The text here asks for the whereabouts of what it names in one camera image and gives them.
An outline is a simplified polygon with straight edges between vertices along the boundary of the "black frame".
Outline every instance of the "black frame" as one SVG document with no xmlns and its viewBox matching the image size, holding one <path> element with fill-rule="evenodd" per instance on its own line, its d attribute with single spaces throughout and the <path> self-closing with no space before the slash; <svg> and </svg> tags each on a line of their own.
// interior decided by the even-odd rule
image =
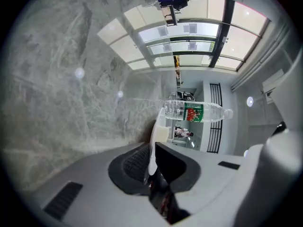
<svg viewBox="0 0 303 227">
<path fill-rule="evenodd" d="M 220 83 L 218 84 L 211 83 L 210 92 L 211 92 L 212 103 L 222 106 L 223 104 L 222 104 L 222 93 L 221 93 Z M 207 152 L 218 154 L 220 143 L 221 143 L 222 124 L 223 124 L 223 120 L 211 123 Z"/>
</svg>

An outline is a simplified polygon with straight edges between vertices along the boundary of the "vent slot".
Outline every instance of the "vent slot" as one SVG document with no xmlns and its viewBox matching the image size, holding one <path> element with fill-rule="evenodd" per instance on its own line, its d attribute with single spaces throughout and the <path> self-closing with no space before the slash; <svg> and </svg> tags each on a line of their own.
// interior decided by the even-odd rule
<svg viewBox="0 0 303 227">
<path fill-rule="evenodd" d="M 196 44 L 196 42 L 189 42 L 188 50 L 189 51 L 196 51 L 197 50 L 197 44 Z"/>
<path fill-rule="evenodd" d="M 61 191 L 48 203 L 44 211 L 57 220 L 63 216 L 79 194 L 82 184 L 69 182 Z"/>
<path fill-rule="evenodd" d="M 184 33 L 189 33 L 189 26 L 183 25 L 183 31 L 184 31 Z"/>
<path fill-rule="evenodd" d="M 171 46 L 170 46 L 170 44 L 164 44 L 163 45 L 163 51 L 164 52 L 171 52 Z"/>
<path fill-rule="evenodd" d="M 167 36 L 169 34 L 166 27 L 158 28 L 158 32 L 161 37 Z"/>
<path fill-rule="evenodd" d="M 230 163 L 230 162 L 226 162 L 226 161 L 221 161 L 219 164 L 219 166 L 224 166 L 230 169 L 234 169 L 234 170 L 238 170 L 240 165 L 238 164 L 234 164 L 234 163 Z"/>
<path fill-rule="evenodd" d="M 190 24 L 189 25 L 189 33 L 196 34 L 197 33 L 197 24 Z"/>
</svg>

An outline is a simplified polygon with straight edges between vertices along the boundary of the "green bottle label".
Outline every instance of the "green bottle label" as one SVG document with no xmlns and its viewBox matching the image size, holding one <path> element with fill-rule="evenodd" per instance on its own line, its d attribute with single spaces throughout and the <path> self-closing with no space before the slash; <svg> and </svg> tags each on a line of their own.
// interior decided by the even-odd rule
<svg viewBox="0 0 303 227">
<path fill-rule="evenodd" d="M 201 122 L 203 119 L 203 104 L 184 103 L 183 120 Z"/>
</svg>

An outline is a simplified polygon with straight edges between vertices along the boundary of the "gray marble wall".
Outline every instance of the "gray marble wall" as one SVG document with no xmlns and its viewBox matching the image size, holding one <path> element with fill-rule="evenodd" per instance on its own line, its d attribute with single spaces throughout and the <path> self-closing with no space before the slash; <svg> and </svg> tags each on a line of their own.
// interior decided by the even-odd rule
<svg viewBox="0 0 303 227">
<path fill-rule="evenodd" d="M 1 153 L 18 190 L 35 190 L 85 155 L 149 141 L 163 100 L 177 89 L 175 74 L 132 71 L 97 33 L 155 1 L 32 0 L 25 7 L 0 62 Z M 84 78 L 75 77 L 77 68 Z"/>
</svg>

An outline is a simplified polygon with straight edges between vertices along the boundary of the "ceiling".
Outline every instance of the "ceiling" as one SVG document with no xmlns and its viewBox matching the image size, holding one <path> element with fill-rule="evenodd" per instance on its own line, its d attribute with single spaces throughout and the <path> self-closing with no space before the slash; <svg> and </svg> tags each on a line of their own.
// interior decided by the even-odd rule
<svg viewBox="0 0 303 227">
<path fill-rule="evenodd" d="M 237 71 L 247 60 L 269 20 L 232 0 L 189 0 L 176 12 L 159 4 L 137 6 L 116 18 L 98 36 L 133 70 L 174 66 L 212 67 Z"/>
</svg>

